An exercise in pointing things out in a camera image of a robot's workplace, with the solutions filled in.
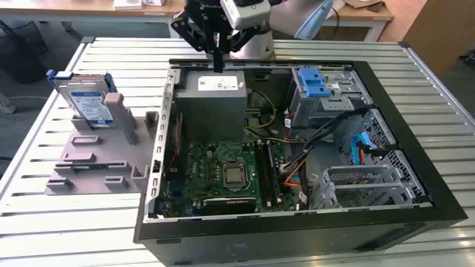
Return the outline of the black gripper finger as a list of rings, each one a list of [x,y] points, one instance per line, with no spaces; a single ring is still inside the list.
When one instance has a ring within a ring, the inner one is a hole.
[[[218,72],[222,72],[225,55],[237,52],[252,37],[260,32],[260,26],[252,26],[229,35],[230,31],[218,32]]]
[[[213,71],[220,72],[220,52],[216,46],[212,19],[206,13],[181,11],[170,27],[198,52],[205,52],[213,62]]]

